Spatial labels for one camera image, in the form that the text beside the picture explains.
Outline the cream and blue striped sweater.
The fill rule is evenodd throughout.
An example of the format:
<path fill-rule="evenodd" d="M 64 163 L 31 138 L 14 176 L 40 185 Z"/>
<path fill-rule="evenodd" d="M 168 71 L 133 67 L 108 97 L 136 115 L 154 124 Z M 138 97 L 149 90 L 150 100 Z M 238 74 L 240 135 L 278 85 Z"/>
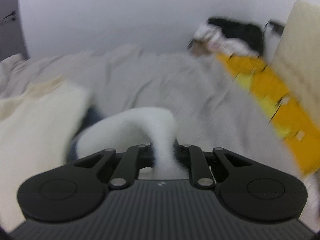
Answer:
<path fill-rule="evenodd" d="M 22 95 L 1 100 L 1 227 L 5 231 L 24 221 L 16 197 L 19 186 L 31 176 L 63 165 L 73 138 L 79 157 L 151 141 L 155 157 L 151 177 L 187 178 L 174 153 L 177 124 L 171 111 L 134 108 L 80 131 L 91 103 L 89 91 L 61 79 L 29 85 Z"/>

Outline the white clothing pile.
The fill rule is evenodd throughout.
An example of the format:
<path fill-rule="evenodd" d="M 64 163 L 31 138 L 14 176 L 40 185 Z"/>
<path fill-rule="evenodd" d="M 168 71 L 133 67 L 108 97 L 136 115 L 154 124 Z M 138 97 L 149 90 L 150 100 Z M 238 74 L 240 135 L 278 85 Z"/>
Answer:
<path fill-rule="evenodd" d="M 223 53 L 229 56 L 258 57 L 259 53 L 249 47 L 249 44 L 240 38 L 226 37 L 221 27 L 202 23 L 194 34 L 194 41 L 201 42 L 210 53 Z"/>

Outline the black clothing pile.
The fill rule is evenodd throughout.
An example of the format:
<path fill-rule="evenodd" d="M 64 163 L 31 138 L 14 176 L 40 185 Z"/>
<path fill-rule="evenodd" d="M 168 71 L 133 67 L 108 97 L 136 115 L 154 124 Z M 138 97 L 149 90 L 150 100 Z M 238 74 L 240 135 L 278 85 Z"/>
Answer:
<path fill-rule="evenodd" d="M 252 50 L 257 51 L 260 55 L 264 54 L 264 36 L 259 26 L 217 17 L 208 18 L 207 23 L 220 27 L 225 37 L 239 38 L 245 41 Z"/>

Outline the grey bed sheet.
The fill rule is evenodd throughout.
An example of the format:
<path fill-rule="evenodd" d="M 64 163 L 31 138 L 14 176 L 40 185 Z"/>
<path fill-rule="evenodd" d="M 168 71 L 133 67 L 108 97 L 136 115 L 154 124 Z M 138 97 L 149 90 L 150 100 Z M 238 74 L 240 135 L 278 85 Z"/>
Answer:
<path fill-rule="evenodd" d="M 94 123 L 132 108 L 169 109 L 179 126 L 177 139 L 204 151 L 224 147 L 301 179 L 308 189 L 302 221 L 317 230 L 319 198 L 313 176 L 304 176 L 291 152 L 276 137 L 262 111 L 212 56 L 156 55 L 125 45 L 102 55 L 25 60 L 16 54 L 1 61 L 1 100 L 22 95 L 32 84 L 61 79 L 89 91 L 85 117 Z M 80 131 L 86 128 L 84 119 Z M 68 160 L 80 158 L 77 138 Z"/>

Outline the yellow cloth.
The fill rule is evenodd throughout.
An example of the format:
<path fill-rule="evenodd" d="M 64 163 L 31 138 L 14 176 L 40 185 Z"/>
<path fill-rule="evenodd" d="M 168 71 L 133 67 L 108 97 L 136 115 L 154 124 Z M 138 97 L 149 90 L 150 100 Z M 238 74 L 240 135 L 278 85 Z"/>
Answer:
<path fill-rule="evenodd" d="M 319 128 L 287 85 L 260 57 L 218 53 L 231 78 L 260 106 L 304 176 L 319 169 Z"/>

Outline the cream pillow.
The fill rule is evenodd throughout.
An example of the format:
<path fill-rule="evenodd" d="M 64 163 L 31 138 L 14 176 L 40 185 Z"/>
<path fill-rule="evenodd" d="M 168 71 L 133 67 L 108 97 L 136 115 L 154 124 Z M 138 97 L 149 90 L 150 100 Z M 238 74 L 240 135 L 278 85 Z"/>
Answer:
<path fill-rule="evenodd" d="M 274 53 L 272 68 L 319 126 L 319 6 L 297 0 Z"/>

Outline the grey door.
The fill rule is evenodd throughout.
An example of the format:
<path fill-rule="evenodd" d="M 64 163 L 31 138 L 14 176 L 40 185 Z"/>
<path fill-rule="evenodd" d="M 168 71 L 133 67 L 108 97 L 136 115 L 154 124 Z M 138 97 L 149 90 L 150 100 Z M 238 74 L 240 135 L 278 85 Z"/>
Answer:
<path fill-rule="evenodd" d="M 18 0 L 1 0 L 1 60 L 21 53 L 28 59 L 21 28 Z"/>

